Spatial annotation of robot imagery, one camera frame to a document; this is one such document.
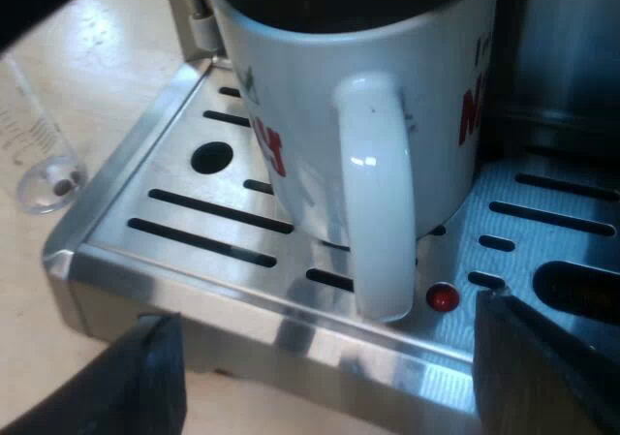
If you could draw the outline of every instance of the metal surface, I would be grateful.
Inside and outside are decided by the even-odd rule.
[[[209,66],[209,60],[181,66],[47,239],[43,249],[44,267],[58,308],[69,326],[88,332],[70,285],[74,253],[179,112]]]
[[[498,0],[489,104],[619,137],[616,8],[617,0]]]
[[[246,188],[268,176],[252,129],[238,118],[245,112],[235,88],[233,72],[212,68],[187,103],[175,96],[182,109],[147,135],[148,155],[112,158],[103,175],[118,176],[100,208],[84,210],[108,186],[98,176],[52,235],[46,258],[65,263],[56,273],[47,263],[50,280],[71,286],[88,332],[113,339],[138,313],[180,311],[192,368],[227,369],[396,431],[478,433],[471,368],[482,287],[469,275],[482,272],[620,363],[616,326],[552,309],[532,289],[537,269],[553,261],[620,270],[618,174],[531,154],[482,165],[467,201],[435,232],[444,234],[418,243],[413,313],[391,326],[366,322],[347,290],[349,253],[291,232],[272,195]],[[208,110],[238,124],[205,118]],[[232,161],[198,173],[192,158],[210,142],[229,145]],[[223,162],[226,153],[216,154]],[[327,284],[319,283],[307,278],[310,269],[338,277],[319,274]],[[460,293],[450,313],[426,304],[438,282]],[[71,309],[67,300],[59,306]]]

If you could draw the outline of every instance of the light wood surface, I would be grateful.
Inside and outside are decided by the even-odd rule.
[[[74,0],[15,47],[33,88],[91,175],[181,62],[168,0]],[[61,212],[20,213],[0,192],[0,426],[67,381],[105,344],[61,321],[40,252]],[[384,430],[286,393],[188,373],[185,434]]]

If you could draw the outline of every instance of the black plastic part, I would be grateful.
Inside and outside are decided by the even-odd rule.
[[[0,435],[178,435],[186,412],[180,316],[143,316]]]

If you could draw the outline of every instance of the measuring syringe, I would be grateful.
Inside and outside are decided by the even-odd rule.
[[[0,56],[0,185],[29,213],[72,201],[86,167],[35,96],[21,69]]]

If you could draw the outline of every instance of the espresso machine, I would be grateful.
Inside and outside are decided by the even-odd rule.
[[[620,365],[615,0],[498,0],[474,187],[418,241],[414,309],[390,325],[357,313],[349,249],[297,231],[274,198],[208,1],[170,7],[185,63],[44,249],[68,326],[112,341],[178,312],[188,368],[396,432],[481,433],[488,408],[518,406],[490,368],[507,393],[537,369],[579,388],[537,426],[579,407],[595,421],[582,433],[618,427],[617,393],[588,374]],[[532,342],[547,364],[519,356]]]

